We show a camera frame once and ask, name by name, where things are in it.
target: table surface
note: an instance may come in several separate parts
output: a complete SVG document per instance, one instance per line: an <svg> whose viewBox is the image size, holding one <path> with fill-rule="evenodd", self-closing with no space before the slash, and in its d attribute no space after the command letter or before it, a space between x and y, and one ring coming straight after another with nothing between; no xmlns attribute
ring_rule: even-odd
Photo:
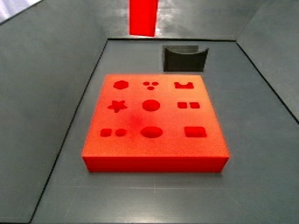
<svg viewBox="0 0 299 224"><path fill-rule="evenodd" d="M161 74L165 45L209 48L201 76L230 153L224 171L88 173L80 153L104 75ZM297 158L297 123L236 43L108 41L32 223L296 223Z"/></svg>

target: star-shaped hole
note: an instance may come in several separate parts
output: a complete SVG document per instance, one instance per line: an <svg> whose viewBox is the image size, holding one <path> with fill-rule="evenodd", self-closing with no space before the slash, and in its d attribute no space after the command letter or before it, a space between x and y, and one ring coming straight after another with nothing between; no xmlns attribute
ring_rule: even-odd
<svg viewBox="0 0 299 224"><path fill-rule="evenodd" d="M112 101L112 104L106 108L113 109L114 113L117 113L120 109L126 109L125 101Z"/></svg>

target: gray wall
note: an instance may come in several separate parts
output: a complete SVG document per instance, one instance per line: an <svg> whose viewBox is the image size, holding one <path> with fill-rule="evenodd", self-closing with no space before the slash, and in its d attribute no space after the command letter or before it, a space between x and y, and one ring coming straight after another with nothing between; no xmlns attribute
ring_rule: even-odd
<svg viewBox="0 0 299 224"><path fill-rule="evenodd" d="M299 2L269 0L237 43L299 119Z"/></svg>
<svg viewBox="0 0 299 224"><path fill-rule="evenodd" d="M85 0L0 26L0 222L28 222L106 38Z"/></svg>
<svg viewBox="0 0 299 224"><path fill-rule="evenodd" d="M236 40L265 0L160 0L156 37ZM128 0L93 0L97 20L109 38L128 35Z"/></svg>

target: shape sorter board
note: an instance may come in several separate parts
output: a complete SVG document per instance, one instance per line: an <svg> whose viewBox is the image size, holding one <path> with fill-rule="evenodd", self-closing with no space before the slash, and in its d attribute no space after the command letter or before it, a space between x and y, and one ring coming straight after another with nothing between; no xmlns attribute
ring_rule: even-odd
<svg viewBox="0 0 299 224"><path fill-rule="evenodd" d="M81 157L90 172L220 172L229 152L201 77L106 75Z"/></svg>

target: red panel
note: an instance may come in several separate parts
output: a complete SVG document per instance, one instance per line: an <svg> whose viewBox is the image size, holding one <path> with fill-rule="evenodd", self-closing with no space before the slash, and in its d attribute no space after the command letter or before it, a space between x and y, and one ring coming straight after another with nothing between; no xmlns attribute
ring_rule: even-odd
<svg viewBox="0 0 299 224"><path fill-rule="evenodd" d="M108 75L81 156L90 172L220 172L229 152L201 77Z"/></svg>
<svg viewBox="0 0 299 224"><path fill-rule="evenodd" d="M157 0L129 0L129 35L154 36Z"/></svg>

